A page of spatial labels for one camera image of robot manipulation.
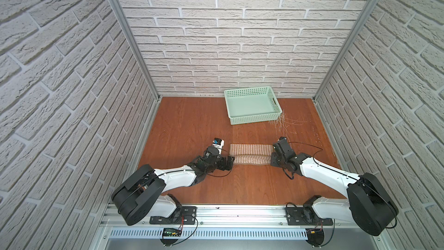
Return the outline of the striped beige dishcloth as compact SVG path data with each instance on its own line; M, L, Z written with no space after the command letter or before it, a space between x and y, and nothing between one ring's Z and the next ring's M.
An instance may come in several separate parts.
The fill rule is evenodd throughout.
M272 145L264 144L231 144L230 156L234 164L266 166L271 164Z

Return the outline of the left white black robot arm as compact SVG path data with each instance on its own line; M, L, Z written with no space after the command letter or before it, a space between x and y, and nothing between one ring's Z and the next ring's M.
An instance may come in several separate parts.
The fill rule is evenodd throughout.
M191 211L171 194L163 193L199 184L214 171L231 171L235 157L222 156L222 148L207 147L202 156L174 169L154 169L145 164L129 176L112 193L111 200L125 223L133 226L147 216L150 223L175 225L185 221L192 224Z

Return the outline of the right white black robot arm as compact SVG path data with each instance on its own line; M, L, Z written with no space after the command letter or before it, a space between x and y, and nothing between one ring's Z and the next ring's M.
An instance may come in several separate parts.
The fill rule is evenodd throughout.
M273 145L271 166L279 167L285 175L314 179L344 196L330 199L312 196L303 205L302 217L308 224L316 219L338 219L355 223L372 236L397 226L398 207L373 174L347 172L325 164L314 156L296 153L285 137Z

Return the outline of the loose threads pile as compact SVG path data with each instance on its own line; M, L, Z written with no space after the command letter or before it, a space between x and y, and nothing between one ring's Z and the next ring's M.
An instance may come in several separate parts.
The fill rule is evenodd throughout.
M268 122L275 129L278 136L289 137L297 135L309 121L304 116L293 119L290 114L283 111L276 120Z

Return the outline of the mint green plastic basket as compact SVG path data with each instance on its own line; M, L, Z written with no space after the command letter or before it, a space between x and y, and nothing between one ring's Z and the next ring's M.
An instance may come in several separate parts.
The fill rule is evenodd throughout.
M231 125L278 120L282 109L270 86L224 91Z

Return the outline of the left green controller board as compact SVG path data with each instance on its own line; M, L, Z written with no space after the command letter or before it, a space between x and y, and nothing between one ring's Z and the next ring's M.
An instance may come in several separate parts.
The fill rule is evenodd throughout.
M182 236L182 229L164 228L162 238L178 238Z

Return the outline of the right round controller board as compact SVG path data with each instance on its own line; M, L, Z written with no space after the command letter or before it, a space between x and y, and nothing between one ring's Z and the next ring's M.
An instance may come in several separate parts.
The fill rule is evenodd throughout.
M306 242L312 247L320 247L324 243L325 234L323 229L306 229L306 235Z

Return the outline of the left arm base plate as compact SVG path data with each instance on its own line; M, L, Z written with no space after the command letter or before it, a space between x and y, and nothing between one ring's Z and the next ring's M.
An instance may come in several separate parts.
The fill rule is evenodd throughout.
M151 216L151 225L194 225L197 213L196 206L182 206L177 208L169 217Z

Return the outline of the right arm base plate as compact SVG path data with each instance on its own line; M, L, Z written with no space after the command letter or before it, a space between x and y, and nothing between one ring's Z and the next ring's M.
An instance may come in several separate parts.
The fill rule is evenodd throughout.
M332 226L331 218L321 219L309 207L289 206L285 207L287 224L289 226Z

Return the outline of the aluminium front rail frame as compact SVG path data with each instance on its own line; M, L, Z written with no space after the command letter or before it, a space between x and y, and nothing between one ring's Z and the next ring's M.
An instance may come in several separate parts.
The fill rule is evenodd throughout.
M322 248L344 249L347 245L357 248L359 244L370 249L392 250L393 244L383 232L374 237L363 232L355 223L333 219L332 226L289 226L285 207L293 206L255 206L255 205L216 205L216 204L185 204L196 206L197 213L194 225L151 225L150 217L133 226L128 226L117 209L109 206L99 229L90 246L92 250L111 248L117 240L153 240L159 243L166 240L168 245L175 243L189 246L195 240L253 240L279 243L283 241L306 242L306 229L323 229L325 238ZM178 238L162 238L164 228L182 229Z

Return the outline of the right aluminium corner post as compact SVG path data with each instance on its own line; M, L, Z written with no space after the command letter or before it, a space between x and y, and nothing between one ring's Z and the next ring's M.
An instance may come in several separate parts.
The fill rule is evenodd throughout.
M320 97L323 93L323 91L326 89L326 86L330 82L331 78L334 75L334 72L336 71L337 67L340 65L342 59L345 57L346 53L348 52L351 45L353 45L355 39L361 32L362 28L365 26L365 23L369 19L371 13L373 12L373 9L376 7L379 0L367 0L362 11L358 15L357 20L353 24L348 36L346 37L346 40L344 44L341 46L340 51L338 52L336 58L334 59L332 65L330 66L328 72L326 73L325 78L323 79L320 87L318 88L316 94L314 95L313 103L317 104L320 100Z

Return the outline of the aluminium corner post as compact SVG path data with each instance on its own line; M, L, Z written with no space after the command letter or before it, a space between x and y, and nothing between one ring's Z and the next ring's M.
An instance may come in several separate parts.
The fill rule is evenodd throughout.
M131 49L136 63L138 64L139 68L142 71L142 74L145 78L145 80L147 81L147 84L150 88L150 91L153 95L153 97L156 99L157 102L159 102L161 100L161 96L159 95L155 84L149 74L147 65L145 64L144 58L142 57L142 53L139 49L139 46L136 42L136 39L134 37L134 34L131 30L131 27L129 25L129 22L126 18L126 15L124 14L124 10L120 4L119 0L108 0L109 4L114 12L114 15L116 16L117 22L119 23L121 30L128 42L129 48Z
M353 24L348 36L346 37L346 40L344 44L341 46L340 51L338 52L336 58L334 59L332 65L330 66L328 72L326 73L325 78L323 79L320 87L318 88L316 94L314 95L313 103L317 104L320 100L320 97L323 93L323 91L326 89L326 86L330 82L331 78L334 75L334 72L336 71L337 67L340 65L342 59L345 57L346 53L348 52L351 45L353 45L355 39L361 32L362 28L365 26L365 23L369 19L371 13L373 12L373 9L376 7L379 0L367 0L362 11L358 15L357 20Z

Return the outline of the left aluminium corner post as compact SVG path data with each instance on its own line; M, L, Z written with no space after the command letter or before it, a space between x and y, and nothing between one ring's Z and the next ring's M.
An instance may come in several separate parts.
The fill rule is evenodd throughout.
M114 12L114 15L116 16L117 22L119 23L121 30L128 42L129 48L131 49L136 63L138 64L139 68L142 71L142 74L145 78L145 80L147 81L147 84L150 88L150 91L153 95L153 97L156 99L157 102L159 102L161 100L161 96L159 95L155 84L149 74L147 65L145 64L144 58L142 57L142 53L139 49L139 46L136 42L136 39L134 37L134 34L131 30L131 27L129 25L129 22L126 18L126 15L124 14L124 10L120 4L119 0L108 0L109 4Z

